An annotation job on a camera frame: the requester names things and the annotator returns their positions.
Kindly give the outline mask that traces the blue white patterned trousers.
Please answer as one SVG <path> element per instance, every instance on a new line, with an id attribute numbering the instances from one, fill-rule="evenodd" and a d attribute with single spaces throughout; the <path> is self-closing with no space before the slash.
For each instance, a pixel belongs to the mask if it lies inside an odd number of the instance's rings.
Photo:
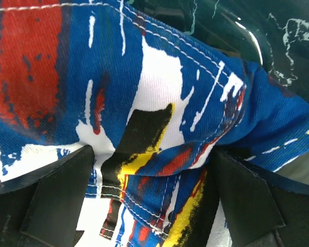
<path id="1" fill-rule="evenodd" d="M 126 2 L 0 1 L 0 182 L 91 146 L 73 246 L 233 246 L 210 154 L 239 156 L 183 141 L 180 61 L 146 66 Z"/>

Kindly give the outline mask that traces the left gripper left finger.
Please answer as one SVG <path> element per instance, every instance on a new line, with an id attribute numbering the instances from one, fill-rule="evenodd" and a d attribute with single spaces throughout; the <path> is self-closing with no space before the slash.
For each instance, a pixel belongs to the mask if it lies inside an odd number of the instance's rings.
<path id="1" fill-rule="evenodd" d="M 85 146 L 0 182 L 0 246 L 73 246 L 93 161 Z"/>

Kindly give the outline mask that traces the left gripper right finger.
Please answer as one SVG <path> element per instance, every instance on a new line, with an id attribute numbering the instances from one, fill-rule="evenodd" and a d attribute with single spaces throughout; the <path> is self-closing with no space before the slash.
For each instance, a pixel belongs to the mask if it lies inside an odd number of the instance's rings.
<path id="1" fill-rule="evenodd" d="M 309 246 L 309 185 L 221 148 L 210 156 L 233 246 Z"/>

